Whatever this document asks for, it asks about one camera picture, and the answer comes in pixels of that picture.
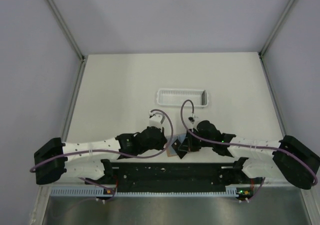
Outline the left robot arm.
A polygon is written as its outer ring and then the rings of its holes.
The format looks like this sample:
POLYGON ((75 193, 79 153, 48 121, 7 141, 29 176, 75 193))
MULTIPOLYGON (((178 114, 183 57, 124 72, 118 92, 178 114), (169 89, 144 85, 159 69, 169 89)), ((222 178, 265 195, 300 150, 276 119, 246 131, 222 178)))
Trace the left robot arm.
POLYGON ((56 137, 34 153, 34 167, 30 171, 35 173, 37 185, 77 178, 106 184, 114 178, 113 162, 127 158, 148 159, 144 154, 150 150, 162 154, 171 141, 171 137, 165 137, 164 128, 154 126, 94 142, 62 142, 56 137))

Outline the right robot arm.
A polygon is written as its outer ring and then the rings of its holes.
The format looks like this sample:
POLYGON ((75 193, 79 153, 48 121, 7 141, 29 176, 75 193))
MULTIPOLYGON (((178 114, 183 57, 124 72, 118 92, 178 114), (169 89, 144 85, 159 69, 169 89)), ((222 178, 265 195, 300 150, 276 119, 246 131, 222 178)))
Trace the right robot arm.
POLYGON ((309 190, 318 184, 320 157, 291 135, 280 140, 254 140, 220 132, 208 120, 183 121, 188 150, 211 149, 219 157, 239 160, 233 177, 239 183, 250 178, 286 180, 291 185, 309 190))

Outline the brown leather card holder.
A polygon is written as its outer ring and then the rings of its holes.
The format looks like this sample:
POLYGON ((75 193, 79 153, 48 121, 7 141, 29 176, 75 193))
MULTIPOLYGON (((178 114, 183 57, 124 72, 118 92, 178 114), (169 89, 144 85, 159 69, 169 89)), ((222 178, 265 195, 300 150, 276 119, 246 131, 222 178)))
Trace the brown leather card holder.
POLYGON ((188 134, 174 135, 172 142, 169 143, 169 147, 166 150, 168 157, 178 156, 182 159, 188 153, 198 152, 201 149, 198 140, 188 134))

